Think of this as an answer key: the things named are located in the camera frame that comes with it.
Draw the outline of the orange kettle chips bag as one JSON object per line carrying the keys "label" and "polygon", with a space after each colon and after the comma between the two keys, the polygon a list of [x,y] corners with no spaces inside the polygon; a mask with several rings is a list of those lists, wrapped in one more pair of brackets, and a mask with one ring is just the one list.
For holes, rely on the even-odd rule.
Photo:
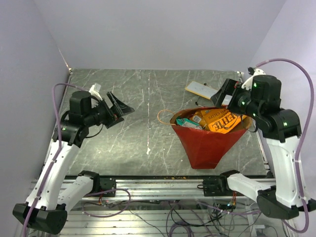
{"label": "orange kettle chips bag", "polygon": [[202,129],[210,132],[226,134],[235,128],[241,118],[227,109],[202,109],[196,111],[190,120],[198,123]]}

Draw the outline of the teal snack packet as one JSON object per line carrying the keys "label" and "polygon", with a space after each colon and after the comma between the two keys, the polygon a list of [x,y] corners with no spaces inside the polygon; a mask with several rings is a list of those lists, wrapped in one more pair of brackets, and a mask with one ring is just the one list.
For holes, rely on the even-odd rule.
{"label": "teal snack packet", "polygon": [[179,125],[181,127],[203,130],[201,125],[199,125],[198,123],[196,123],[194,121],[189,120],[188,118],[177,118],[176,123],[177,123],[177,125]]}

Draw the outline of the red paper bag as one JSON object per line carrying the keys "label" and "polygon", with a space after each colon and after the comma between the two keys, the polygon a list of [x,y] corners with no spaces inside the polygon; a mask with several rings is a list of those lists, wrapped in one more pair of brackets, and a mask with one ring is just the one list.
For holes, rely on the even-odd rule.
{"label": "red paper bag", "polygon": [[252,119],[248,116],[238,115],[241,122],[229,133],[222,134],[206,130],[186,128],[177,125],[176,119],[190,117],[198,110],[217,109],[215,107],[199,107],[182,110],[173,114],[169,125],[179,137],[191,167],[193,169],[214,169],[222,156],[241,138],[251,126]]}

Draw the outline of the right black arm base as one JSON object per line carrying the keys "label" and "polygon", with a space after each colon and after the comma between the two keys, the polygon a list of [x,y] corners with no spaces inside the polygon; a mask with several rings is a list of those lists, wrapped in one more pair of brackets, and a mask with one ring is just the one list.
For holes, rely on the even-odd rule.
{"label": "right black arm base", "polygon": [[219,176],[204,179],[197,188],[203,191],[205,197],[228,196],[230,193],[227,189],[227,179]]}

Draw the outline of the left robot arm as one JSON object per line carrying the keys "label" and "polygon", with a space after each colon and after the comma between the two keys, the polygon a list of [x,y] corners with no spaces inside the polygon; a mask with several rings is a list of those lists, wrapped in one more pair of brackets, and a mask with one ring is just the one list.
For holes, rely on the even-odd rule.
{"label": "left robot arm", "polygon": [[98,92],[76,91],[71,95],[70,108],[55,128],[49,157],[36,186],[24,203],[17,203],[13,208],[12,214],[21,224],[57,235],[66,223],[68,212],[79,200],[100,192],[100,175],[92,171],[82,171],[67,189],[63,192],[60,189],[70,163],[84,139],[89,138],[90,127],[110,128],[135,111],[111,92],[107,96],[113,104],[111,107]]}

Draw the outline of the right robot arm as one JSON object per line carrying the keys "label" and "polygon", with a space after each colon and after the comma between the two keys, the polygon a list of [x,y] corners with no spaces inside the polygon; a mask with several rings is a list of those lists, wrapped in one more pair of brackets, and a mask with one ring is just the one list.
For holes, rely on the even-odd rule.
{"label": "right robot arm", "polygon": [[299,116],[293,110],[280,108],[281,81],[276,77],[257,75],[250,81],[250,87],[246,87],[227,79],[210,100],[220,108],[229,95],[227,109],[230,112],[255,120],[270,149],[276,184],[264,185],[231,170],[220,175],[218,191],[225,196],[233,191],[243,194],[257,202],[260,211],[270,218],[295,218],[304,210],[304,204],[307,211],[314,211],[316,201],[299,193],[299,164],[295,158],[298,143],[303,138]]}

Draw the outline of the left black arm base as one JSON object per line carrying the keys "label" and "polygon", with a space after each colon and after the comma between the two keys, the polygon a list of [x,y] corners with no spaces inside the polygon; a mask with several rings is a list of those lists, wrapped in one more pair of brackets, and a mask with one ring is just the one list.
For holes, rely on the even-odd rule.
{"label": "left black arm base", "polygon": [[[114,190],[117,188],[117,183],[114,178],[100,178],[100,190],[98,192]],[[112,198],[115,197],[116,192],[108,192],[100,194],[101,197]]]}

